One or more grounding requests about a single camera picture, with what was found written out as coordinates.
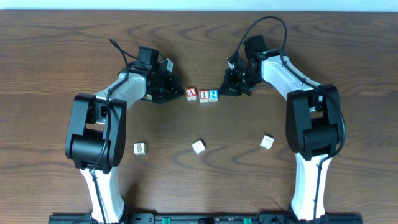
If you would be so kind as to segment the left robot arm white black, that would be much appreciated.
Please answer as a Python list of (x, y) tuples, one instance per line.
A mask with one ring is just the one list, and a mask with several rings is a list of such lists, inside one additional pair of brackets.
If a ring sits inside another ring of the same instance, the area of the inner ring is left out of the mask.
[(78, 94), (72, 104), (65, 155), (86, 180), (93, 206), (88, 223), (121, 223), (125, 203), (118, 165), (126, 147), (127, 111), (139, 100), (166, 103), (184, 95), (173, 62), (158, 50), (140, 47), (117, 79), (95, 94)]

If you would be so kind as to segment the red letter I block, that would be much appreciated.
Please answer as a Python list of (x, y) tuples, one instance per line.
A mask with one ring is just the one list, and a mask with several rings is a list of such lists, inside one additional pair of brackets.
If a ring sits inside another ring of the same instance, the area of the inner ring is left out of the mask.
[(200, 97), (200, 103), (209, 102), (209, 91), (208, 90), (200, 90), (199, 97)]

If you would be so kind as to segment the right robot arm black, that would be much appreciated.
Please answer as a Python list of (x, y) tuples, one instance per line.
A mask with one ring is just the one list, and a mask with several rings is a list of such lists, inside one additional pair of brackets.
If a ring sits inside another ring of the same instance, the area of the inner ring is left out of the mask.
[(292, 219), (297, 223), (326, 223), (326, 173), (345, 135), (338, 90), (309, 79), (281, 50), (268, 49), (261, 35), (249, 37), (243, 47), (246, 60), (238, 54), (228, 59), (229, 69), (218, 93), (249, 96), (257, 84), (264, 82), (282, 95), (287, 102), (285, 135), (296, 159)]

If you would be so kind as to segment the red letter A block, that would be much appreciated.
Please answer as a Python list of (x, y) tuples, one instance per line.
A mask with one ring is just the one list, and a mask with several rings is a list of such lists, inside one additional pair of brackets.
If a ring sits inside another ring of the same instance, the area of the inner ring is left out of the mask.
[(186, 96), (188, 101), (193, 101), (197, 99), (197, 91), (195, 88), (187, 88)]

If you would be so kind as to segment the blue number 2 block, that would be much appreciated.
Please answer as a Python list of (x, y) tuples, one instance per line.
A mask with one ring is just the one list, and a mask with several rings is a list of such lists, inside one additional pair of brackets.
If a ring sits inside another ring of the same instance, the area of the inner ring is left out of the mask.
[(209, 92), (209, 102), (217, 102), (218, 101), (218, 90), (208, 90)]

